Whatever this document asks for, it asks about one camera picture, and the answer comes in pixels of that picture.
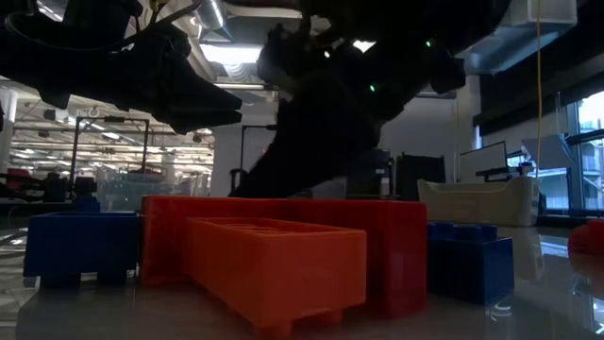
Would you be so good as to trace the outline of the clear plastic bin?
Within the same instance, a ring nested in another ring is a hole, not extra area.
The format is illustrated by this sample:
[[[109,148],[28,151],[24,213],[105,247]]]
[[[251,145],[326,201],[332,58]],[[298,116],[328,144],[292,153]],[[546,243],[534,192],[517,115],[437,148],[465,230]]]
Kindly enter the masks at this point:
[[[96,171],[97,192],[102,212],[135,212],[144,196],[207,196],[208,168],[187,169],[174,164],[148,166],[145,170],[107,167]]]

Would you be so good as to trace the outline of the red small brick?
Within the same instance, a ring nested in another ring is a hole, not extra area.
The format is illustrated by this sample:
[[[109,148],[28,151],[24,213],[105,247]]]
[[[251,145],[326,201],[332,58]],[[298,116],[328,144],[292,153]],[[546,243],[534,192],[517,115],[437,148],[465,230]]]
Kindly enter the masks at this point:
[[[604,257],[604,219],[590,220],[574,228],[567,247],[571,253]]]

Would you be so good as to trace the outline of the silver ceiling duct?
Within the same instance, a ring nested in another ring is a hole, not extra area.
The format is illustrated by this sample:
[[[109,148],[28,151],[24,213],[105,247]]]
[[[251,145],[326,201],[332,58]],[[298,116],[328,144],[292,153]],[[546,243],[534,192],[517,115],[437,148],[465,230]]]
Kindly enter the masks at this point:
[[[227,21],[227,15],[222,0],[196,0],[198,7],[193,15],[205,30],[222,28]]]

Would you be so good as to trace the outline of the ceiling light panel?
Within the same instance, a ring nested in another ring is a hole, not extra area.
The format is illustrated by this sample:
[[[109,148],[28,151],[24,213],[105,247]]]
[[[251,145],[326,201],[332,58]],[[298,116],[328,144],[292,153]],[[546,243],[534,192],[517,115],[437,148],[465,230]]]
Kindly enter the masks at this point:
[[[260,46],[201,44],[200,48],[208,61],[226,65],[255,63],[261,51]]]

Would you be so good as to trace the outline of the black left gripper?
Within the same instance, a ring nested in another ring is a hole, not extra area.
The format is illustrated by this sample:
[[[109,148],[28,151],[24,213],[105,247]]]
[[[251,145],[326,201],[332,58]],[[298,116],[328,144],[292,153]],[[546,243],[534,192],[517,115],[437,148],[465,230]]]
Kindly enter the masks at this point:
[[[36,89],[62,109],[74,94],[146,111],[180,135],[242,121],[236,110],[243,101],[193,70],[188,37],[176,26],[152,25],[99,46],[78,34],[58,22],[5,21],[0,76]]]

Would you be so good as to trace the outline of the white board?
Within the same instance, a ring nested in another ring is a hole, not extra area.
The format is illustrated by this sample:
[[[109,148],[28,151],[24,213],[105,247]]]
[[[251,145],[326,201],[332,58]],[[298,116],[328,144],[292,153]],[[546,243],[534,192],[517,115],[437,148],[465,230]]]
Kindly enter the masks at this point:
[[[483,148],[461,153],[459,156],[459,183],[481,183],[484,176],[478,172],[506,167],[507,147],[505,142],[489,144]]]

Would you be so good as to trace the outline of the blue long brick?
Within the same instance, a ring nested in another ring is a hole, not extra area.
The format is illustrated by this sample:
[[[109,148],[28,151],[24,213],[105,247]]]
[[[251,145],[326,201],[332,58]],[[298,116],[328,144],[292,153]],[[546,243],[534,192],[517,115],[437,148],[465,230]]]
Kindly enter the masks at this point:
[[[492,225],[428,224],[428,291],[491,305],[514,289],[513,242]]]

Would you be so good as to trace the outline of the white plastic bin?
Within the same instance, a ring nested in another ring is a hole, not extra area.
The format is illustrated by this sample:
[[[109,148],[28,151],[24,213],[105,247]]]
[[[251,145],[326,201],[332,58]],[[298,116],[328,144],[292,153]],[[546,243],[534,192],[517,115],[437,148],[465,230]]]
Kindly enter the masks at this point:
[[[539,186],[535,178],[507,182],[436,183],[417,180],[428,219],[461,224],[531,227],[536,223]]]

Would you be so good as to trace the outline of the black gantry frame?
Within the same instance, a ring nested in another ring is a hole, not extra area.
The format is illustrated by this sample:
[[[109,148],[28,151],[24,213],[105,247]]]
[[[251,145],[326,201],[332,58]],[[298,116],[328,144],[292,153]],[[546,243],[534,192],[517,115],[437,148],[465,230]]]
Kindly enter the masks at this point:
[[[244,161],[244,143],[245,143],[245,133],[250,128],[259,128],[265,129],[269,131],[277,131],[277,124],[271,125],[242,125],[242,134],[241,134],[241,145],[240,145],[240,183],[246,176],[247,172],[244,170],[243,161]]]
[[[70,175],[69,175],[69,180],[68,180],[68,188],[72,191],[75,188],[75,180],[76,180],[76,174],[75,174],[75,172],[76,172],[76,153],[77,153],[79,135],[80,135],[80,123],[83,120],[88,120],[89,123],[93,123],[98,119],[100,119],[100,118],[90,118],[90,117],[83,117],[83,116],[77,116],[75,119],[75,131],[74,131],[72,158],[71,158],[71,168],[70,168]],[[110,115],[110,116],[103,117],[102,120],[105,123],[116,123],[116,124],[123,124],[126,121],[131,122],[133,124],[135,122],[144,123],[145,129],[144,129],[144,133],[143,133],[142,172],[143,172],[143,174],[146,174],[146,154],[147,154],[147,147],[148,147],[148,136],[149,136],[149,132],[150,132],[149,119],[127,118],[127,117]]]

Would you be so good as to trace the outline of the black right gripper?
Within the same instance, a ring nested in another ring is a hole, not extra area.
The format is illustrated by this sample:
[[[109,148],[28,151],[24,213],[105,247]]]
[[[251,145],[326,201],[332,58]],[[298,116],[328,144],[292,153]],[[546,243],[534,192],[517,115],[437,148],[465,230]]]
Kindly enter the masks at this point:
[[[386,120],[424,88],[459,89],[457,53],[467,45],[467,0],[297,0],[295,32],[272,28],[257,61],[262,80],[299,96],[313,76],[335,77],[362,108]],[[311,128],[300,115],[279,117],[266,152],[229,196],[287,198],[345,175],[376,147],[363,120]]]

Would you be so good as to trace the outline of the black cabinet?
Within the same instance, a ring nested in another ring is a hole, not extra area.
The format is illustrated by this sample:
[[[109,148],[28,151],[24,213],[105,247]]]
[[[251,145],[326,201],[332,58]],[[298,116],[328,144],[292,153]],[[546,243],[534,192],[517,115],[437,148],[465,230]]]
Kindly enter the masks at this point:
[[[393,193],[393,159],[389,150],[374,148],[362,154],[350,169],[346,180],[349,198],[373,199]]]
[[[418,201],[417,181],[445,183],[445,157],[413,156],[402,153],[396,159],[395,193],[399,200]]]

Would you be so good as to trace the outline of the red long brick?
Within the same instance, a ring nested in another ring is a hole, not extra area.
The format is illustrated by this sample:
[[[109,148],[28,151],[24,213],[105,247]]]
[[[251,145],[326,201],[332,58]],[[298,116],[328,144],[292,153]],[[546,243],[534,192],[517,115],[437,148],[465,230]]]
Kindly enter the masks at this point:
[[[422,310],[428,299],[428,212],[419,202],[289,200],[292,221],[364,230],[367,236],[366,306],[397,318]]]

